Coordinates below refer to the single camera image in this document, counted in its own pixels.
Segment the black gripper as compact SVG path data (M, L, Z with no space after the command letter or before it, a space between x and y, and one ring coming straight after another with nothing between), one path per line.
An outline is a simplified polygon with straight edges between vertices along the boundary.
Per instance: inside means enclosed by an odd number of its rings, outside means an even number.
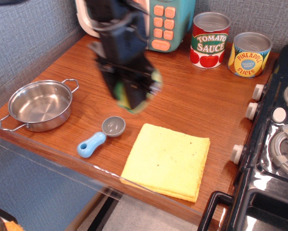
M125 16L123 19L113 19L109 22L93 20L93 29L100 36L100 42L94 42L90 48L104 62L120 67L133 73L149 76L154 68L145 59L147 47L145 21L142 16ZM101 70L105 84L115 100L119 100L118 86L120 77L114 70ZM129 108L135 110L146 100L155 95L155 81L123 80Z

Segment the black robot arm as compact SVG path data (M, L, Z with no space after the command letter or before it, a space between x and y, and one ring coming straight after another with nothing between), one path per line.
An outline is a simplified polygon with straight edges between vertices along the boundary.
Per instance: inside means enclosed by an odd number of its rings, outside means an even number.
M159 71L144 55L147 11L132 0L88 0L86 4L100 36L100 42L90 48L110 94L130 112L143 110L162 86Z

